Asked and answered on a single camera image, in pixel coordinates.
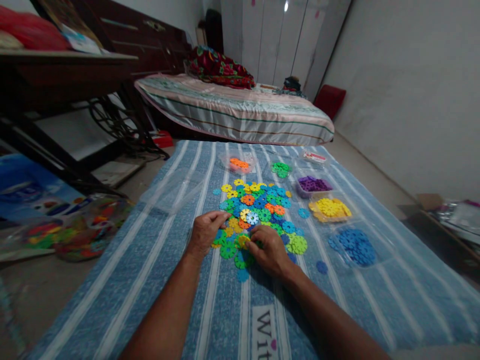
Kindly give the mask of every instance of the bed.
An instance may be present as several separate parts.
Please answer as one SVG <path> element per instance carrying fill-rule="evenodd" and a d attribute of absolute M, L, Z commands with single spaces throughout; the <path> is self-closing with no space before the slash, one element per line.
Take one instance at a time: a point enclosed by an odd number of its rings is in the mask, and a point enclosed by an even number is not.
<path fill-rule="evenodd" d="M 139 58 L 119 95 L 147 129 L 153 119 L 155 128 L 184 139 L 306 146 L 332 140 L 332 121 L 306 99 L 185 75 L 192 49 L 185 31 L 111 0 L 72 2 L 108 51 Z"/>
<path fill-rule="evenodd" d="M 186 74 L 158 74 L 135 82 L 167 118 L 197 132 L 260 144 L 311 145 L 332 140 L 330 118 L 310 101 L 271 91 L 206 83 Z"/>
<path fill-rule="evenodd" d="M 185 140 L 150 185 L 83 285 L 30 354 L 32 359 L 115 358 L 160 293 L 185 248 L 194 218 L 219 208 L 225 194 L 214 189 L 238 178 L 225 169 L 222 154 L 249 153 L 258 161 L 242 176 L 247 181 L 291 187 L 270 171 L 272 159 L 300 167 L 303 150 L 329 159 L 324 176 L 356 208 L 358 219 L 373 224 L 394 246 L 390 261 L 369 269 L 345 267 L 328 245 L 332 227 L 298 213 L 305 203 L 291 198 L 285 217 L 304 230 L 308 249 L 298 256 L 302 270 L 359 323 L 386 351 L 435 345 L 478 344 L 480 296 L 383 207 L 323 146 L 279 146 Z M 201 173 L 204 181 L 176 213 L 159 210 L 167 184 L 176 174 Z M 182 198 L 198 178 L 178 188 Z M 328 273 L 317 271 L 322 260 Z M 194 300 L 183 357 L 257 358 L 264 338 L 261 322 L 271 325 L 270 353 L 281 359 L 316 356 L 313 334 L 293 298 L 253 265 L 240 283 L 230 260 L 212 249 L 205 258 Z"/>

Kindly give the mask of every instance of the bedsheet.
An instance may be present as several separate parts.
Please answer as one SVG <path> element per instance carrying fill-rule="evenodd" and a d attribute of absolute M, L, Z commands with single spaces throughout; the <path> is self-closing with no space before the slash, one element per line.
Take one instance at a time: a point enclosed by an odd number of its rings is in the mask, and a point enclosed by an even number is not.
<path fill-rule="evenodd" d="M 304 230 L 308 249 L 298 256 L 302 270 L 362 326 L 385 350 L 454 343 L 478 344 L 480 296 L 413 233 L 385 209 L 322 147 L 305 148 L 330 159 L 325 176 L 355 205 L 359 218 L 375 224 L 396 247 L 394 257 L 366 270 L 345 267 L 328 245 L 329 226 L 298 215 L 305 207 L 291 198 L 286 217 Z M 219 155 L 251 153 L 258 160 L 245 181 L 280 182 L 267 163 L 297 159 L 303 148 L 259 144 L 180 141 L 153 180 L 150 196 L 138 203 L 124 226 L 31 352 L 32 359 L 115 358 L 175 268 L 196 216 L 218 209 L 225 194 L 213 190 L 238 177 L 225 170 Z M 204 174 L 198 193 L 177 213 L 158 211 L 162 191 L 180 171 Z M 178 198 L 188 190 L 182 185 Z M 327 274 L 316 269 L 322 260 Z M 183 350 L 187 359 L 271 359 L 316 356 L 315 340 L 293 298 L 252 266 L 249 279 L 237 281 L 231 260 L 212 249 L 205 258 Z"/>
<path fill-rule="evenodd" d="M 328 115 L 299 96 L 234 89 L 186 74 L 153 75 L 135 86 L 175 123 L 234 141 L 315 146 L 335 132 Z"/>

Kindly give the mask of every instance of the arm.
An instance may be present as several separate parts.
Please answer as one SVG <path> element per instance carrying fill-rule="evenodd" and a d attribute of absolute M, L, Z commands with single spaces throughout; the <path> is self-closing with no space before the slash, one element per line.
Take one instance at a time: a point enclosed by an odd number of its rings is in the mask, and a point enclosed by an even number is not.
<path fill-rule="evenodd" d="M 256 242 L 261 242 L 260 249 Z M 260 266 L 278 278 L 300 304 L 319 343 L 335 359 L 388 359 L 382 348 L 321 291 L 288 257 L 277 232 L 268 226 L 251 231 L 248 250 Z"/>
<path fill-rule="evenodd" d="M 217 230 L 231 215 L 211 211 L 195 219 L 190 242 L 121 359 L 179 359 L 184 349 L 200 268 Z"/>

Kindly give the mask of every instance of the toy packaging box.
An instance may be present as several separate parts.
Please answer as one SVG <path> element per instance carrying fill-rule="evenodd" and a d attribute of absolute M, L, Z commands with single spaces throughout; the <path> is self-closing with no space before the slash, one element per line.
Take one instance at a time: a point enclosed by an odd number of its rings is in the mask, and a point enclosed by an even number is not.
<path fill-rule="evenodd" d="M 22 154 L 0 157 L 0 217 L 14 222 L 71 215 L 90 199 Z"/>

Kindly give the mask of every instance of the red object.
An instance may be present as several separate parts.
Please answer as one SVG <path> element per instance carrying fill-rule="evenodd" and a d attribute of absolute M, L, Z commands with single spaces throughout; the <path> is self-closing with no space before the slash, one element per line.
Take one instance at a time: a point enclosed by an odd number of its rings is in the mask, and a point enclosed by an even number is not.
<path fill-rule="evenodd" d="M 69 43 L 51 22 L 27 12 L 0 6 L 0 30 L 13 35 L 25 49 L 68 50 Z"/>
<path fill-rule="evenodd" d="M 174 141 L 168 131 L 159 131 L 158 135 L 152 137 L 153 142 L 159 148 L 169 148 L 174 145 Z"/>
<path fill-rule="evenodd" d="M 313 104 L 333 120 L 342 106 L 346 94 L 346 90 L 323 85 Z"/>
<path fill-rule="evenodd" d="M 197 46 L 188 56 L 192 73 L 206 83 L 234 89 L 255 87 L 254 77 L 238 62 L 206 46 Z"/>

